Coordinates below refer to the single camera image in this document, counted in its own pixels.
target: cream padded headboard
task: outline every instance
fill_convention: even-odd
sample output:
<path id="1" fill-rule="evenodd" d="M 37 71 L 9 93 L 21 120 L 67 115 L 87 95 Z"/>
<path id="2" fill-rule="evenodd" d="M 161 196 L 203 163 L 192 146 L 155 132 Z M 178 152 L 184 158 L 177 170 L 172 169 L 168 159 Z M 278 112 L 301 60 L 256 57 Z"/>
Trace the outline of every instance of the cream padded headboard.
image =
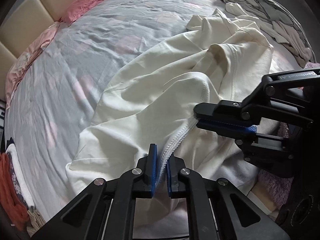
<path id="1" fill-rule="evenodd" d="M 0 28 L 0 98 L 5 99 L 6 75 L 21 53 L 73 0 L 25 0 Z"/>

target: headboard panel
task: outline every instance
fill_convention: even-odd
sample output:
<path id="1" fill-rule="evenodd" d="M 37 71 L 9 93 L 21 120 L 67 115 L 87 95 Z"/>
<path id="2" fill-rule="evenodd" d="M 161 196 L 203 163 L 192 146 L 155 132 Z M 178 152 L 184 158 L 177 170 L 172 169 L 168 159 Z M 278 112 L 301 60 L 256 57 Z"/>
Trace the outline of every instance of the headboard panel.
<path id="1" fill-rule="evenodd" d="M 0 99 L 5 100 L 6 75 L 21 53 L 73 0 L 24 0 L 0 27 Z"/>

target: red garment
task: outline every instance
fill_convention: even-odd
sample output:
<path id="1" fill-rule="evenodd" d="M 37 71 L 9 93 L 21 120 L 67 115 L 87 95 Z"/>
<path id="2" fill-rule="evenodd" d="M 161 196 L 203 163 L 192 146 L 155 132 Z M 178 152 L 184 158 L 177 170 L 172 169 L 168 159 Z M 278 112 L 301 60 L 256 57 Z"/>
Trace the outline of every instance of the red garment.
<path id="1" fill-rule="evenodd" d="M 0 203 L 11 222 L 22 231 L 29 216 L 27 208 L 20 202 L 14 190 L 9 173 L 9 158 L 6 153 L 0 156 Z"/>

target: mattress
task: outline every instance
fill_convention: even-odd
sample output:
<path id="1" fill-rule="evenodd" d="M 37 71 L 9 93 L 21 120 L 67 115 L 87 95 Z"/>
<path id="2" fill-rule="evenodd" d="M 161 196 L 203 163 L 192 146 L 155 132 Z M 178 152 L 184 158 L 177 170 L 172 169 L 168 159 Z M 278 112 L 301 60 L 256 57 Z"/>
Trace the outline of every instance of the mattress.
<path id="1" fill-rule="evenodd" d="M 15 141 L 24 178 L 46 221 L 71 200 L 65 166 L 75 157 L 79 133 L 90 124 L 113 75 L 157 43 L 187 31 L 192 15 L 209 15 L 216 8 L 233 17 L 220 0 L 105 0 L 71 26 L 61 24 L 26 72 L 5 116 L 5 138 Z M 282 71 L 300 68 L 282 45 L 266 37 Z M 246 178 L 254 183 L 257 169 L 241 155 L 232 158 L 217 178 L 233 176 L 240 188 Z M 178 208 L 176 217 L 141 230 L 166 227 L 168 234 L 188 234 L 185 207 Z M 181 228 L 174 226 L 179 217 Z M 134 237 L 140 236 L 136 231 Z"/>

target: bed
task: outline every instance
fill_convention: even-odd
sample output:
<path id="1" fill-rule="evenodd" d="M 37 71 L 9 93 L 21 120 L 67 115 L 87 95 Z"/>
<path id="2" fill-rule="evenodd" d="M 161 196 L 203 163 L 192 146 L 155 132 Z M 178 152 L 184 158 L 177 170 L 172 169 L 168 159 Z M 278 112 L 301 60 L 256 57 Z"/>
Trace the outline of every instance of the bed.
<path id="1" fill-rule="evenodd" d="M 60 19 L 71 2 L 25 0 L 2 24 L 2 84 L 16 58 Z M 60 23 L 52 42 L 17 86 L 5 115 L 5 139 L 15 141 L 26 184 L 45 221 L 72 199 L 65 166 L 75 158 L 79 133 L 90 124 L 114 74 L 159 42 L 185 32 L 192 15 L 210 15 L 216 8 L 234 17 L 220 0 L 104 0 L 70 26 Z M 273 60 L 281 71 L 300 69 L 287 49 L 265 36 L 274 46 Z M 4 99 L 4 87 L 1 97 Z M 251 188 L 257 169 L 247 164 L 236 170 L 232 165 L 241 158 L 237 154 L 226 160 L 215 178 L 235 169 L 241 179 L 234 177 L 234 184 Z M 134 232 L 135 238 L 185 235 L 188 225 L 183 205 L 166 219 Z"/>

